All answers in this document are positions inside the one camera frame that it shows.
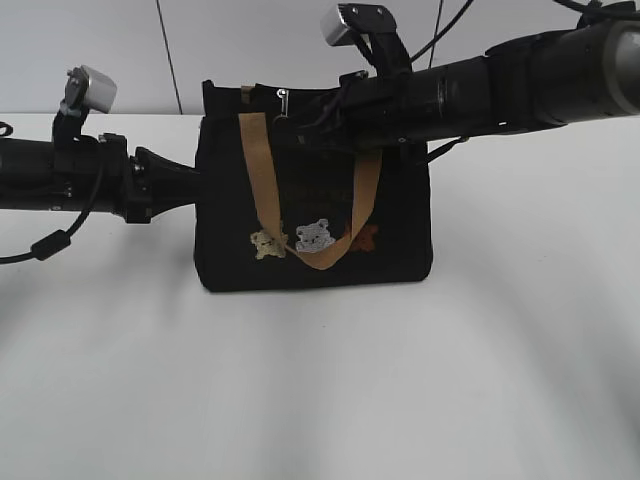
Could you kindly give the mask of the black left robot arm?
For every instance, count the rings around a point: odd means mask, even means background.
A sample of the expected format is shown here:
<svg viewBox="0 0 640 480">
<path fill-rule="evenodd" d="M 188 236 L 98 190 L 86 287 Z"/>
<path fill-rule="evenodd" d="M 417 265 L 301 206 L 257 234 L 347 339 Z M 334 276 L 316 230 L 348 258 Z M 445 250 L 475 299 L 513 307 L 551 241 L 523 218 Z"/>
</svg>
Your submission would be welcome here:
<svg viewBox="0 0 640 480">
<path fill-rule="evenodd" d="M 195 204 L 204 181 L 194 167 L 151 150 L 128 151 L 127 139 L 105 133 L 82 135 L 58 145 L 14 138 L 1 124 L 1 207 L 7 210 L 80 211 L 148 224 L 169 210 Z"/>
</svg>

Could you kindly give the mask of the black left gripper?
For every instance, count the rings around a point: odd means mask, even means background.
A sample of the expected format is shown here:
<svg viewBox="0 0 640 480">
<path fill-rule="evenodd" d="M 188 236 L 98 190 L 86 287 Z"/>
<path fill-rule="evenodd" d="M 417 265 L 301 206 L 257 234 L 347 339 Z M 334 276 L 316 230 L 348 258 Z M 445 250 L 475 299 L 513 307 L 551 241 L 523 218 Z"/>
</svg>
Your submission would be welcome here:
<svg viewBox="0 0 640 480">
<path fill-rule="evenodd" d="M 99 147 L 105 161 L 98 191 L 100 212 L 119 216 L 127 224 L 149 224 L 154 217 L 198 199 L 201 175 L 196 168 L 141 146 L 129 153 L 122 135 L 101 135 Z"/>
</svg>

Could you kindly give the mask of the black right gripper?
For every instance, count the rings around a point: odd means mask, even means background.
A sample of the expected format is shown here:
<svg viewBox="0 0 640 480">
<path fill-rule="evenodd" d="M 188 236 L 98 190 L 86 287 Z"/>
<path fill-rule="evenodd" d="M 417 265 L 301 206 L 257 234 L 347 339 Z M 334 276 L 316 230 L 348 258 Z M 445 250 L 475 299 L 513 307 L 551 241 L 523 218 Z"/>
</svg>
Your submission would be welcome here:
<svg viewBox="0 0 640 480">
<path fill-rule="evenodd" d="M 377 147 L 413 146 L 404 124 L 411 71 L 370 78 L 364 70 L 340 77 L 330 89 L 295 89 L 292 148 L 354 153 Z"/>
</svg>

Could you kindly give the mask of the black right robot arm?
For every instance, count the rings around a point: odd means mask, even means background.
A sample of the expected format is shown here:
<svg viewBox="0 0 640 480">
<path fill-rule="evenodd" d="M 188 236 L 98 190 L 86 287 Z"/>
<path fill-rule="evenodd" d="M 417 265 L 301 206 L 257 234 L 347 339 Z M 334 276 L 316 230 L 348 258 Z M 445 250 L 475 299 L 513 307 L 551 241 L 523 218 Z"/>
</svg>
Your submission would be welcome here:
<svg viewBox="0 0 640 480">
<path fill-rule="evenodd" d="M 515 38 L 470 59 L 414 68 L 381 5 L 340 3 L 323 36 L 352 45 L 375 75 L 343 76 L 330 94 L 293 103 L 303 146 L 343 150 L 556 129 L 639 112 L 639 11 L 632 1 L 567 3 L 575 27 Z"/>
</svg>

